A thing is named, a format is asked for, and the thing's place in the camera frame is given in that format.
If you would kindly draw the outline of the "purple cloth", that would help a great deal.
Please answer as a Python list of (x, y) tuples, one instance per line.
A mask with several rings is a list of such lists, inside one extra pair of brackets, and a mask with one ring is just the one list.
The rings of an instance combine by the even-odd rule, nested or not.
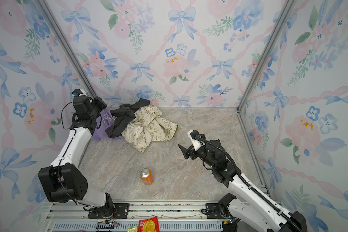
[(122, 112), (117, 110), (110, 110), (105, 108), (101, 111), (100, 116), (97, 118), (97, 128), (92, 136), (95, 141), (100, 141), (102, 139), (110, 139), (109, 133), (106, 133), (106, 129), (112, 127), (114, 129), (117, 126), (115, 121), (117, 117), (122, 116)]

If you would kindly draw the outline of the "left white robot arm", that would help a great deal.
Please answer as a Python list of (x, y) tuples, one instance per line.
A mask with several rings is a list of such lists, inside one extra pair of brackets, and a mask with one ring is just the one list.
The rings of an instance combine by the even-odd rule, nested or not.
[(79, 164), (85, 150), (98, 127), (98, 118), (107, 105), (100, 97), (85, 94), (75, 96), (75, 109), (69, 136), (55, 160), (38, 173), (40, 184), (47, 200), (51, 203), (73, 202), (82, 205), (89, 217), (113, 218), (118, 209), (110, 194), (89, 188), (86, 177), (80, 172)]

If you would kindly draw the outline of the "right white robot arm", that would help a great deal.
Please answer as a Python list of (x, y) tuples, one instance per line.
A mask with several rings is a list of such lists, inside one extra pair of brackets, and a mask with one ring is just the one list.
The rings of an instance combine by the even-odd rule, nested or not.
[(219, 140), (208, 141), (202, 137), (191, 140), (192, 146), (185, 158), (200, 158), (211, 167), (214, 178), (241, 196), (243, 204), (231, 194), (222, 211), (225, 217), (234, 217), (247, 223), (258, 232), (306, 232), (305, 217), (298, 211), (291, 212), (273, 201), (258, 189), (237, 167), (233, 158), (224, 150)]

